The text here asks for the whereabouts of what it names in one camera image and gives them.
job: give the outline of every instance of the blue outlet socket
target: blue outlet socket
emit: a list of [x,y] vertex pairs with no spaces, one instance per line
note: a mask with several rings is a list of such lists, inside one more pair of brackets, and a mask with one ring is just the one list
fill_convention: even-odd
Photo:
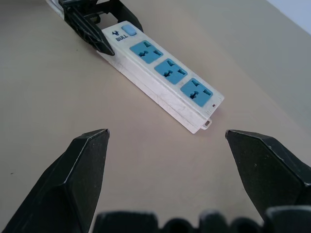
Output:
[[154,47],[150,42],[144,40],[132,47],[130,50],[139,56],[146,63],[150,64],[155,61],[159,57],[163,55],[156,47]]
[[171,59],[166,59],[155,67],[155,70],[172,84],[177,84],[188,73],[176,65]]
[[200,107],[203,107],[213,95],[213,92],[194,78],[190,79],[180,90]]

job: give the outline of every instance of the power switch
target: power switch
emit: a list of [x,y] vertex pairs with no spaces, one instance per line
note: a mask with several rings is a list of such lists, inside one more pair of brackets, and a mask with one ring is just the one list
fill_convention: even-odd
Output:
[[127,34],[129,34],[130,36],[134,36],[136,35],[136,30],[129,24],[124,25],[123,27],[121,27]]

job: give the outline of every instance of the electrical outlet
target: electrical outlet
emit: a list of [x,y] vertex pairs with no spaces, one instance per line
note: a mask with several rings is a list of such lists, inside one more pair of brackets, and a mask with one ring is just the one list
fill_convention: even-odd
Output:
[[203,107],[213,96],[213,92],[194,78],[190,79],[180,90],[200,107]]
[[157,65],[155,70],[172,84],[177,84],[188,74],[169,58]]
[[142,41],[130,48],[137,56],[139,56],[146,63],[150,64],[163,55],[156,47],[149,41]]
[[130,22],[102,32],[115,55],[99,54],[114,68],[191,133],[211,125],[210,116],[224,100],[221,93]]

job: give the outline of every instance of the power strip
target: power strip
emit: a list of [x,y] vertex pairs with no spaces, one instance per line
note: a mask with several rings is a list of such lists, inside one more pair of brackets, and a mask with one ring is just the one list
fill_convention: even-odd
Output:
[[99,54],[191,133],[206,130],[224,97],[142,31],[124,21],[102,30],[115,56]]

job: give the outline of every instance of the beige table surface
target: beige table surface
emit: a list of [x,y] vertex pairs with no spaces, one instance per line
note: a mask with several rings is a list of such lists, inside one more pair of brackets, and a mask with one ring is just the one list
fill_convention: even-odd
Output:
[[196,226],[200,212],[218,209],[261,221],[225,131],[274,136],[308,164],[310,137],[176,2],[123,2],[147,35],[225,95],[213,124],[188,132],[44,1],[2,1],[0,229],[71,140],[99,128],[111,137],[97,212],[151,210],[160,225],[180,216]]

